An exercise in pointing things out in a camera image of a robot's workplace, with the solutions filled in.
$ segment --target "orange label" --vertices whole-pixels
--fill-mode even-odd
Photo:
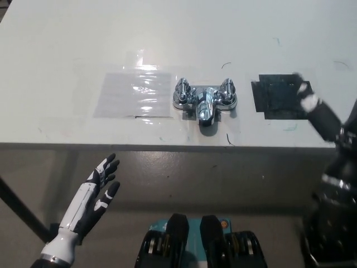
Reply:
[[[226,220],[222,220],[222,221],[221,221],[221,225],[222,225],[222,228],[223,228],[223,229],[228,228],[228,222],[227,222]]]

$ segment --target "faucet handle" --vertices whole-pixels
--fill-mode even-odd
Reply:
[[[193,91],[186,78],[181,78],[175,86],[173,93],[173,105],[178,109],[183,109],[185,105],[191,104],[193,100]]]
[[[232,79],[225,79],[219,87],[219,92],[224,104],[225,102],[230,102],[235,95],[235,86]]]
[[[227,78],[223,81],[218,89],[219,92],[219,109],[231,110],[237,104],[237,95],[235,93],[235,86],[232,79]]]

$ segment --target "black metal bar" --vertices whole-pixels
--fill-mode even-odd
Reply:
[[[41,239],[48,243],[53,239],[42,222],[28,209],[28,207],[17,197],[5,181],[0,177],[0,198],[18,215],[23,222]]]

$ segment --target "clear plastic sheet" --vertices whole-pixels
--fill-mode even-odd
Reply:
[[[105,76],[94,117],[170,116],[171,74],[130,70]]]

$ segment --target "gray floor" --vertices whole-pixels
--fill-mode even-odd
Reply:
[[[0,151],[0,174],[46,224],[111,151]],[[117,152],[122,183],[107,214],[77,249],[74,267],[133,267],[148,226],[173,212],[230,217],[258,236],[269,267],[303,267],[300,215],[328,154]],[[29,267],[42,243],[0,202],[0,267]]]

